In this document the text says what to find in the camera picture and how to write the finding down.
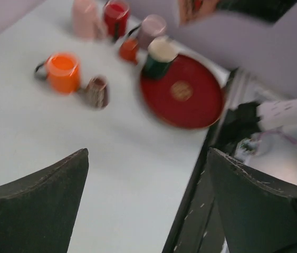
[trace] orange mug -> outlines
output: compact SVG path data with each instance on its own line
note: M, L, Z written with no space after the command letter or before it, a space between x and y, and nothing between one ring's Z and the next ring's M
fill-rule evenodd
M45 74L39 73L43 67ZM60 93L70 94L80 87L80 63L69 53L52 54L36 67L34 75L39 80L48 80L51 87Z
M119 55L126 61L138 64L137 53L139 50L138 41L135 38L128 38L121 45Z

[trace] table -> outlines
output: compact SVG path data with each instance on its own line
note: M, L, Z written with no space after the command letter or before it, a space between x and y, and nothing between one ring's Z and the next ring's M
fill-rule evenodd
M68 252L161 252L207 130L176 129L152 116L137 90L145 52L134 67L117 58L121 41L75 38L71 4L48 0L0 35L0 185L88 148L90 171ZM227 71L176 44L225 83ZM84 84L107 76L104 110L34 80L37 63L55 51L80 58Z

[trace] red mug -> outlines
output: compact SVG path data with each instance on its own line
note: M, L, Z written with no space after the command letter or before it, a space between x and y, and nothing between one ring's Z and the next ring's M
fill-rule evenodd
M108 27L108 34L114 40L126 33L130 7L124 0L109 0L104 6L104 21Z

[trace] cup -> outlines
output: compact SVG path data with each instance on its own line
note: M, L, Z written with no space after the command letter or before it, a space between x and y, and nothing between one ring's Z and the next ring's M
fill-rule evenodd
M148 15L141 23L137 36L139 47L147 50L149 44L157 37L166 34L167 23L159 15Z
M119 55L126 61L138 64L137 53L139 50L138 41L135 38L128 38L119 49Z
M143 74L151 79L161 79L166 75L177 55L178 53L168 37L155 38L148 46Z
M109 103L107 80L104 76L97 76L89 82L85 89L87 101L90 106L104 108Z
M98 14L95 0L74 0L72 26L76 36L84 39L105 38L107 26Z
M108 34L116 41L126 33L130 7L124 0L109 0L104 6L104 21Z
M46 74L39 73L42 68ZM69 53L52 54L36 67L34 75L39 80L48 80L51 87L60 93L70 94L80 87L80 63Z

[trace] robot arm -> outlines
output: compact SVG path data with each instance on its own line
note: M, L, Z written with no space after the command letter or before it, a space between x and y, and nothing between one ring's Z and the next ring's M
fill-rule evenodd
M262 131L297 124L297 99L265 102L256 110L257 116L261 118L258 125Z
M228 112L217 147L222 151L232 150L234 145L254 133L293 124L297 124L297 99L240 104L236 110Z

